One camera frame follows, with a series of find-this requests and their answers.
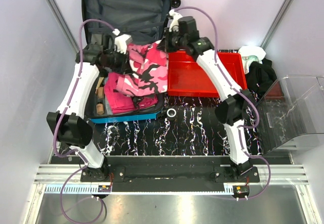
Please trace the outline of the pink camouflage garment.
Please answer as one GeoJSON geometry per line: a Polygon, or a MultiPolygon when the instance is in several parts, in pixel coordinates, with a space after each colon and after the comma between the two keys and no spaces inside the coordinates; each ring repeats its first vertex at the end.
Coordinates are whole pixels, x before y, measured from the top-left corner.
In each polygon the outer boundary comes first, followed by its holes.
{"type": "Polygon", "coordinates": [[[168,90],[169,58],[167,53],[158,49],[160,42],[128,45],[132,73],[118,76],[116,91],[131,97],[143,97],[168,90]]]}

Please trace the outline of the blue hard-shell suitcase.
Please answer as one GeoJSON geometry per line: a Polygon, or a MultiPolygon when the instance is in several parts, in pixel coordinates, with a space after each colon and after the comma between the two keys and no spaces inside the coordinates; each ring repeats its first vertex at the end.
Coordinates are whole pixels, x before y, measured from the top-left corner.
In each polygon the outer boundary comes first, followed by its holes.
{"type": "MultiPolygon", "coordinates": [[[[103,22],[131,35],[135,44],[154,42],[163,35],[169,10],[180,5],[181,0],[82,0],[83,20],[88,20],[85,25],[87,44],[92,34],[113,36],[112,30],[103,22]]],[[[106,80],[110,72],[102,69],[99,75],[106,80]]]]}

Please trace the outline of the magenta cloth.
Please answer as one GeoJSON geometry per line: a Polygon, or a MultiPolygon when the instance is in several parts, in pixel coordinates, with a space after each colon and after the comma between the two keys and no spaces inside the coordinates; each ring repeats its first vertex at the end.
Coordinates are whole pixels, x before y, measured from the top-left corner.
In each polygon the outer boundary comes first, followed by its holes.
{"type": "Polygon", "coordinates": [[[104,94],[113,114],[130,113],[158,103],[157,96],[148,89],[140,89],[138,82],[131,75],[108,74],[104,94]]]}

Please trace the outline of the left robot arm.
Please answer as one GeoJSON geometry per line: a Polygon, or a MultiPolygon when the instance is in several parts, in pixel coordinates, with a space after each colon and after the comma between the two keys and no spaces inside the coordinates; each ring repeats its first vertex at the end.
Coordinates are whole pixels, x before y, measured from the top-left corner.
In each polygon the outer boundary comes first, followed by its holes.
{"type": "Polygon", "coordinates": [[[109,64],[119,66],[126,59],[127,47],[132,37],[121,34],[117,29],[112,34],[112,46],[107,49],[104,35],[97,36],[102,39],[101,43],[92,40],[80,48],[66,95],[57,110],[49,112],[46,117],[53,133],[55,155],[66,157],[67,154],[59,153],[57,143],[66,144],[69,153],[77,155],[86,167],[92,169],[92,176],[100,182],[109,177],[109,169],[103,165],[104,155],[92,140],[92,128],[85,120],[85,109],[100,70],[109,64]]]}

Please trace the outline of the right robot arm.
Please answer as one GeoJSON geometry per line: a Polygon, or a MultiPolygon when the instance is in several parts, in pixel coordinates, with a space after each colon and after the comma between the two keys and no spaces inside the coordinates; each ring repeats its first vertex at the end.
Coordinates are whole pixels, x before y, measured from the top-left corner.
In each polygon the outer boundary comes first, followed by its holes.
{"type": "Polygon", "coordinates": [[[221,100],[215,115],[224,125],[230,146],[230,176],[241,182],[253,168],[244,133],[244,109],[249,103],[250,92],[242,89],[230,76],[211,41],[199,35],[193,17],[175,13],[169,18],[171,24],[164,30],[158,49],[168,53],[184,50],[214,85],[221,100]]]}

